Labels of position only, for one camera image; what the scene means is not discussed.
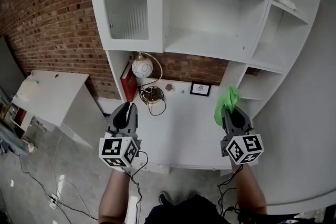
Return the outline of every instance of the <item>concrete floor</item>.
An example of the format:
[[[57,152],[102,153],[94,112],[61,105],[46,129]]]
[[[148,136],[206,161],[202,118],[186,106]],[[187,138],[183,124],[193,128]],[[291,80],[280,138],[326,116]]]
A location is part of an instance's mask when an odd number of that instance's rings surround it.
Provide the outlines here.
[[[40,131],[35,138],[38,150],[29,156],[22,157],[23,169],[39,180],[49,194],[55,193],[53,159],[60,137],[62,139],[55,162],[57,180],[64,177],[74,184],[90,213],[97,218],[99,202],[111,173],[111,169],[98,158],[98,150],[75,144],[58,129],[53,133]],[[28,175],[22,173],[19,157],[12,153],[1,155],[0,167],[0,189],[14,224],[69,223],[62,212],[49,207],[42,188]],[[151,209],[158,204],[160,191],[165,190],[174,200],[181,201],[188,196],[188,193],[195,190],[217,204],[216,186],[227,178],[228,175],[220,177],[218,171],[209,170],[171,169],[169,175],[139,172],[134,179],[139,182],[143,195],[140,223],[144,223]],[[14,182],[13,187],[10,186],[11,180]],[[59,184],[59,188],[62,189],[61,195],[65,204],[85,211],[76,190],[70,184],[63,181],[63,185]],[[132,183],[130,183],[130,196],[138,196],[137,189]],[[235,191],[228,191],[224,198],[226,206],[234,206]],[[67,208],[64,208],[64,211],[72,224],[97,223],[82,213]],[[233,212],[228,212],[226,219],[230,223],[237,223],[237,216]]]

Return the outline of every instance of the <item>framed picture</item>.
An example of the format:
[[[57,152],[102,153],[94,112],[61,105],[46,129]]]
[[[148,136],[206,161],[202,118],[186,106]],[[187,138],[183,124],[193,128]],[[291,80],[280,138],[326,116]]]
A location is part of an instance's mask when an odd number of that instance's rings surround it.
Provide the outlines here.
[[[190,94],[209,96],[211,84],[193,81],[191,83]]]

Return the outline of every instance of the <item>person's arm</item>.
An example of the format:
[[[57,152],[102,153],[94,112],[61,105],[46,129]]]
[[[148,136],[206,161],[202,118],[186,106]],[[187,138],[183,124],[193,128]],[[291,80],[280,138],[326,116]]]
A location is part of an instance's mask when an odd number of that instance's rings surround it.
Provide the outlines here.
[[[240,165],[236,165],[232,160],[231,164],[232,172],[234,173],[239,169]],[[244,164],[243,169],[235,175],[233,180],[237,188],[239,208],[257,214],[267,214],[264,193],[260,189],[248,164]]]
[[[126,173],[113,170],[99,205],[99,223],[124,223],[130,178]]]

